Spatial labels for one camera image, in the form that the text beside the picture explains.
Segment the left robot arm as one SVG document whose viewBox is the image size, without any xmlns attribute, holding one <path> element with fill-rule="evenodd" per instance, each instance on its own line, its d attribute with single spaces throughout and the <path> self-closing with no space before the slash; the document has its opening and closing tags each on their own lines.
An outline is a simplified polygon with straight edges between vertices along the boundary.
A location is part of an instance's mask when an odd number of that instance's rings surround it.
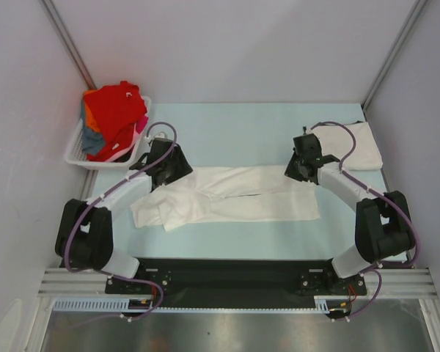
<svg viewBox="0 0 440 352">
<path fill-rule="evenodd" d="M 143 291 L 147 275 L 139 270 L 138 259 L 114 247 L 113 221 L 136 200 L 192 172 L 179 144 L 155 138 L 150 151 L 116 185 L 95 198 L 69 200 L 54 247 L 67 270 L 91 269 L 121 276 L 130 292 Z"/>
</svg>

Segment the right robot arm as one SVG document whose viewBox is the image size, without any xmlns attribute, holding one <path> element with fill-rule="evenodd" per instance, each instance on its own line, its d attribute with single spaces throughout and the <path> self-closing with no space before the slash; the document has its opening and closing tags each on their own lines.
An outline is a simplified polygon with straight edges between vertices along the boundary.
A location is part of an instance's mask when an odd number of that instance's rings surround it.
<svg viewBox="0 0 440 352">
<path fill-rule="evenodd" d="M 331 260 L 332 271 L 323 276 L 324 287 L 341 294 L 350 276 L 365 272 L 388 257 L 417 247 L 406 197 L 399 191 L 380 193 L 344 170 L 334 155 L 322 154 L 317 136 L 305 134 L 293 139 L 293 155 L 285 176 L 321 186 L 354 211 L 354 245 Z"/>
</svg>

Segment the white printed t shirt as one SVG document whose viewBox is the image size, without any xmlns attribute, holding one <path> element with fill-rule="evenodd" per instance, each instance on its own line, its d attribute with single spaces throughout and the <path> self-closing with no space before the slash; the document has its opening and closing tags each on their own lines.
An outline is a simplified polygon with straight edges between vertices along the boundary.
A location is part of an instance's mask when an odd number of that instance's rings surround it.
<svg viewBox="0 0 440 352">
<path fill-rule="evenodd" d="M 315 184 L 285 176 L 285 166 L 196 167 L 131 206 L 137 228 L 186 224 L 312 221 L 320 212 Z"/>
</svg>

